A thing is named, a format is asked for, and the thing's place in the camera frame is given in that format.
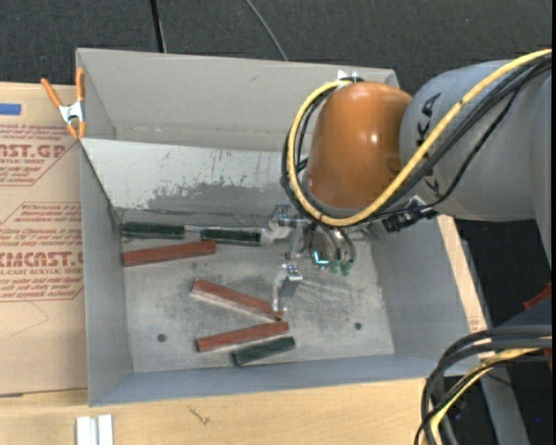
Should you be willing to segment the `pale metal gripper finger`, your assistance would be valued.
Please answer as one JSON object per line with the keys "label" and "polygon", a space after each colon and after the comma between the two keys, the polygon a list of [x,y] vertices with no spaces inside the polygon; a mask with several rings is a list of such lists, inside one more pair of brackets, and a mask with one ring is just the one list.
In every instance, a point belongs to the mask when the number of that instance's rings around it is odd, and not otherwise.
{"label": "pale metal gripper finger", "polygon": [[272,284],[272,309],[275,312],[287,310],[287,302],[295,295],[302,281],[303,275],[296,263],[286,262],[278,268]]}
{"label": "pale metal gripper finger", "polygon": [[306,223],[307,220],[294,211],[292,206],[276,205],[265,226],[261,228],[260,242],[262,245],[270,245],[274,241],[286,239]]}

